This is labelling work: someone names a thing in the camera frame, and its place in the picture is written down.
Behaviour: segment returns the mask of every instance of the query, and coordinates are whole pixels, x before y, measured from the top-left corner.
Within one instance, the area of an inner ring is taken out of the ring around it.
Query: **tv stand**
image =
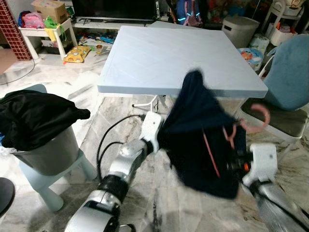
[[[87,19],[77,18],[75,23],[72,23],[74,28],[92,28],[92,29],[115,29],[119,30],[121,26],[146,27],[152,24],[150,21],[125,21],[125,20],[105,20],[105,19]]]

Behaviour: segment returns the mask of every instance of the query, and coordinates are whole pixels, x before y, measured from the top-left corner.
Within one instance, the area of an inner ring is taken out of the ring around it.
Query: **white shelf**
[[[115,29],[119,30],[121,26],[146,27],[149,24],[139,23],[103,23],[103,22],[77,22],[72,24],[74,28],[92,28],[92,29]]]

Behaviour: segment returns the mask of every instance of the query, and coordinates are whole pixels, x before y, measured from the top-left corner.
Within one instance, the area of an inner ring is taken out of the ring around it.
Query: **backpack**
[[[37,12],[26,14],[24,17],[26,28],[45,28],[42,17]]]

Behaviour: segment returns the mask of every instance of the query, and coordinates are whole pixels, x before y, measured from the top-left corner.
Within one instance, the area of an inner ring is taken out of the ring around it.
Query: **white stool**
[[[23,171],[32,188],[40,194],[47,207],[54,212],[62,208],[63,199],[55,192],[53,192],[49,187],[65,174],[76,168],[78,165],[81,165],[82,170],[88,180],[93,180],[97,177],[97,173],[94,167],[87,160],[82,150],[79,150],[77,160],[68,169],[59,173],[58,175],[42,175],[26,165],[24,162],[20,161],[19,163],[19,167]]]
[[[62,25],[64,31],[66,31],[67,29],[70,30],[70,35],[71,35],[71,39],[72,39],[73,45],[77,46],[77,41],[76,41],[76,38],[75,38],[75,35],[74,35],[74,31],[73,31],[73,28],[72,28],[71,20],[67,19],[61,25]],[[27,46],[29,48],[29,51],[30,51],[30,53],[32,55],[32,58],[33,59],[38,59],[39,56],[38,56],[37,52],[35,51],[32,43],[30,42],[28,37],[29,36],[48,37],[46,31],[44,29],[21,28],[21,27],[19,27],[19,30],[20,30],[21,34],[23,35],[23,37],[25,39],[25,42],[26,42],[26,44],[27,44]],[[58,27],[57,29],[53,29],[53,31],[54,31],[54,34],[55,34],[55,37],[56,37],[56,41],[57,41],[57,44],[58,44],[58,49],[59,49],[59,53],[60,53],[61,59],[63,59],[66,53],[64,51],[61,39],[59,37],[61,35],[60,28]]]

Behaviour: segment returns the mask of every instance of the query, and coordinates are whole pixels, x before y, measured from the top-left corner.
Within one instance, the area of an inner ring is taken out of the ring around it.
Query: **black cloth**
[[[166,150],[186,186],[218,197],[236,197],[238,179],[226,167],[233,150],[222,130],[224,126],[230,135],[235,121],[224,112],[212,92],[204,87],[199,71],[186,75],[174,107],[158,133],[160,148]],[[202,129],[220,178],[212,164]],[[236,150],[246,151],[245,136],[245,130],[238,126],[234,139]]]
[[[21,90],[0,100],[0,131],[3,147],[20,151],[36,149],[60,134],[90,111],[54,94]]]

